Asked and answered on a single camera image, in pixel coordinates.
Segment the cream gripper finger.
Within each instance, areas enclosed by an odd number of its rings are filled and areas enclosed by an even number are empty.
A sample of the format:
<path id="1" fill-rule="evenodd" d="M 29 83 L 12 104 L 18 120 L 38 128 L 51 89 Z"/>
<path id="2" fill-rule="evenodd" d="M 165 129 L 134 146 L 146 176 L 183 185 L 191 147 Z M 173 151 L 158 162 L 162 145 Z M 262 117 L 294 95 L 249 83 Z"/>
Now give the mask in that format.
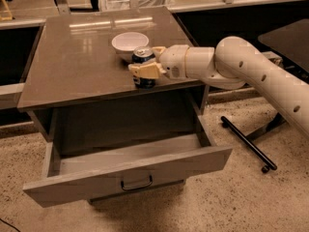
<path id="1" fill-rule="evenodd" d="M 166 50 L 165 46 L 154 46 L 152 51 L 154 53 L 155 59 L 159 60 L 161 54 Z"/>
<path id="2" fill-rule="evenodd" d="M 157 62 L 130 64 L 128 69 L 133 75 L 147 79 L 158 79 L 165 74 L 165 70 L 162 68 L 162 65 Z"/>

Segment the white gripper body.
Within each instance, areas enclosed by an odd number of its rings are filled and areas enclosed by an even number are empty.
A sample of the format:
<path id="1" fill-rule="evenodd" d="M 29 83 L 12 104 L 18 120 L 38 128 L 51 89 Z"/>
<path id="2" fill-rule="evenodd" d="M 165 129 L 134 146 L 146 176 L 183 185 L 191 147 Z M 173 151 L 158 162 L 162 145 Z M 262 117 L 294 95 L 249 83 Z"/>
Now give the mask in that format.
<path id="1" fill-rule="evenodd" d="M 162 68 L 171 79 L 186 79 L 185 55 L 189 46 L 176 44 L 166 48 L 159 57 Z"/>

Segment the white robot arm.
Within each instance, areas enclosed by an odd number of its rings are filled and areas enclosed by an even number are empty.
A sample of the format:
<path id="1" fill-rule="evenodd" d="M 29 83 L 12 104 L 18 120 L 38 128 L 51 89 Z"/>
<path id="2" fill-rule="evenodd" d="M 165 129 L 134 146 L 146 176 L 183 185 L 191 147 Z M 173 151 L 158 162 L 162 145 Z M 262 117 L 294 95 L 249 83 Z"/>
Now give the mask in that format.
<path id="1" fill-rule="evenodd" d="M 128 66 L 134 76 L 192 78 L 226 90 L 249 84 L 290 125 L 309 137 L 309 84 L 273 64 L 248 41 L 227 37 L 216 47 L 175 44 L 157 46 L 153 52 L 154 59 Z"/>

